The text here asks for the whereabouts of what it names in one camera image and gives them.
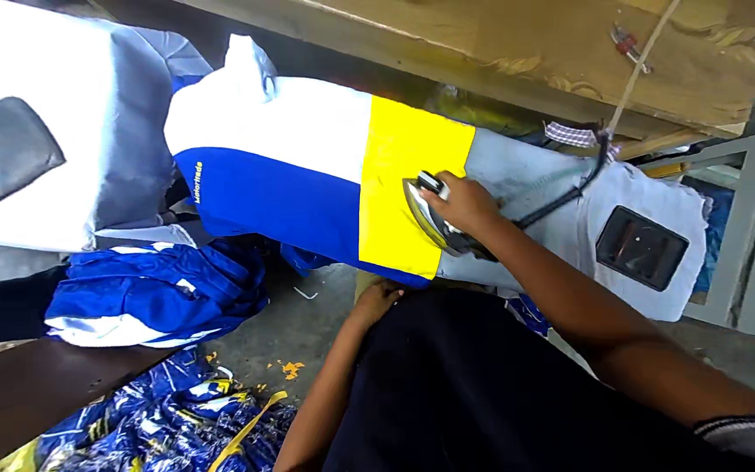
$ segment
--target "rope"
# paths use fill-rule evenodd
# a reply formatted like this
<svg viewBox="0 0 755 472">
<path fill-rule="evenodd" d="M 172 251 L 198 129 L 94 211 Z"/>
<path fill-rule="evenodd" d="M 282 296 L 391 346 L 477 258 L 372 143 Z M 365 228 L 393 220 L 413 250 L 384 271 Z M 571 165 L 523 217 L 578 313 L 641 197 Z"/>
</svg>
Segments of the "rope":
<svg viewBox="0 0 755 472">
<path fill-rule="evenodd" d="M 657 22 L 655 31 L 651 34 L 651 36 L 648 37 L 648 41 L 646 42 L 645 48 L 643 49 L 643 54 L 640 55 L 637 64 L 634 66 L 634 72 L 631 73 L 631 77 L 628 78 L 628 83 L 625 85 L 623 97 L 619 100 L 619 104 L 616 105 L 616 111 L 613 112 L 611 123 L 607 126 L 607 133 L 611 138 L 613 137 L 614 130 L 616 130 L 616 125 L 619 123 L 619 117 L 623 115 L 623 110 L 625 109 L 626 103 L 628 103 L 628 98 L 631 96 L 631 91 L 634 90 L 634 83 L 637 81 L 637 77 L 639 77 L 639 72 L 643 69 L 645 58 L 648 57 L 648 53 L 651 52 L 651 48 L 655 45 L 657 37 L 660 36 L 660 31 L 663 30 L 663 27 L 668 21 L 668 17 L 672 16 L 672 13 L 675 11 L 675 8 L 677 8 L 678 3 L 680 3 L 680 0 L 672 0 L 672 3 L 668 5 L 668 8 L 666 8 L 663 16 L 660 17 L 660 21 Z"/>
</svg>

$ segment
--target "iron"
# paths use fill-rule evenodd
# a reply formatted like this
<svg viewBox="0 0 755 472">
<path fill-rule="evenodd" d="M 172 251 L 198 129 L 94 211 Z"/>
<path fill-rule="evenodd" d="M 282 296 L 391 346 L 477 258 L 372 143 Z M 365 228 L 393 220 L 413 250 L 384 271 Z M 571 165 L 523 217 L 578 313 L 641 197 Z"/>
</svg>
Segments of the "iron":
<svg viewBox="0 0 755 472">
<path fill-rule="evenodd" d="M 497 261 L 497 258 L 479 241 L 442 218 L 421 197 L 421 190 L 432 191 L 441 199 L 447 200 L 450 195 L 450 188 L 447 187 L 445 182 L 425 170 L 419 173 L 418 178 L 404 179 L 404 195 L 415 222 L 419 224 L 436 246 L 455 257 L 470 252 L 477 259 Z"/>
</svg>

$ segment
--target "dark clothing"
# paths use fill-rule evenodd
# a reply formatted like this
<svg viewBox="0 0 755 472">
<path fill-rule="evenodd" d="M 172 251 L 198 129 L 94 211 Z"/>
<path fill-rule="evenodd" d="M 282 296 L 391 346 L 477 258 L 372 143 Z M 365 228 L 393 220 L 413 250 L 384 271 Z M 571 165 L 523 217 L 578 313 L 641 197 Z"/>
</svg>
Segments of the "dark clothing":
<svg viewBox="0 0 755 472">
<path fill-rule="evenodd" d="M 66 278 L 66 267 L 0 282 L 0 343 L 45 336 L 45 309 L 57 284 Z"/>
<path fill-rule="evenodd" d="M 324 470 L 749 470 L 604 386 L 503 299 L 411 293 L 364 341 Z"/>
</svg>

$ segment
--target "pile of clothes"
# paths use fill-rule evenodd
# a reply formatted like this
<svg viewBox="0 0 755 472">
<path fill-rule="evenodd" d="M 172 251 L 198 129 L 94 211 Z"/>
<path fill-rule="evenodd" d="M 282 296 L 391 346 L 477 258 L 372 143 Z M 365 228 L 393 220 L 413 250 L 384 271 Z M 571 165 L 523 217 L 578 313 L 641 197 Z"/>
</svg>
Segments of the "pile of clothes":
<svg viewBox="0 0 755 472">
<path fill-rule="evenodd" d="M 0 471 L 272 469 L 296 413 L 274 405 L 286 393 L 261 408 L 248 389 L 214 376 L 196 347 L 180 350 L 5 458 Z"/>
<path fill-rule="evenodd" d="M 219 338 L 269 302 L 257 248 L 215 240 L 119 246 L 69 259 L 45 324 L 86 347 L 173 348 Z"/>
</svg>

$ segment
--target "checkered fabric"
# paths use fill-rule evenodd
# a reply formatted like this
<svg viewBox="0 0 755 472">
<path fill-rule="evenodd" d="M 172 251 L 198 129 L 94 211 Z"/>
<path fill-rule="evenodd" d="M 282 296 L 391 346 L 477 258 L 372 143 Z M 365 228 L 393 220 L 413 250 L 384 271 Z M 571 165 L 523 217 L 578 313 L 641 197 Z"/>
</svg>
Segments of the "checkered fabric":
<svg viewBox="0 0 755 472">
<path fill-rule="evenodd" d="M 596 145 L 596 134 L 590 129 L 576 129 L 564 126 L 563 124 L 552 122 L 544 128 L 546 137 L 563 143 L 565 145 L 577 146 L 580 148 L 592 148 Z M 619 155 L 622 146 L 610 145 L 607 148 L 607 154 L 615 159 Z"/>
</svg>

